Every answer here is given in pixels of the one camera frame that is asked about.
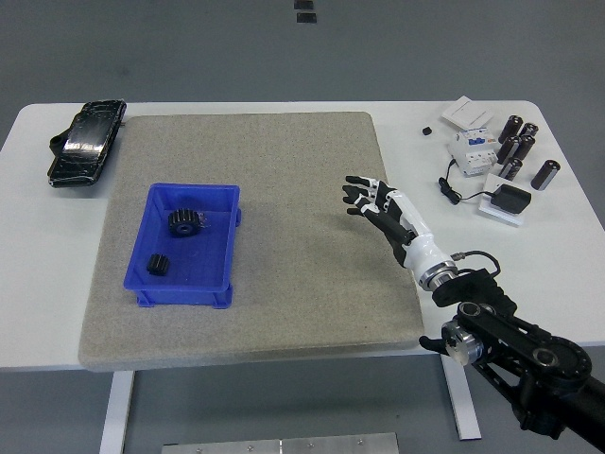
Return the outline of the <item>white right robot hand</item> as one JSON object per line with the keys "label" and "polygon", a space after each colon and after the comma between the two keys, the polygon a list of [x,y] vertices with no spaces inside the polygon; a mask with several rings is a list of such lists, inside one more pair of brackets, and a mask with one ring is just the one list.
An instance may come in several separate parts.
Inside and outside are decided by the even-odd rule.
{"label": "white right robot hand", "polygon": [[439,271],[454,268],[453,259],[436,245],[434,235],[410,199],[381,180],[347,176],[342,186],[347,213],[361,216],[387,239],[396,261],[427,287]]}

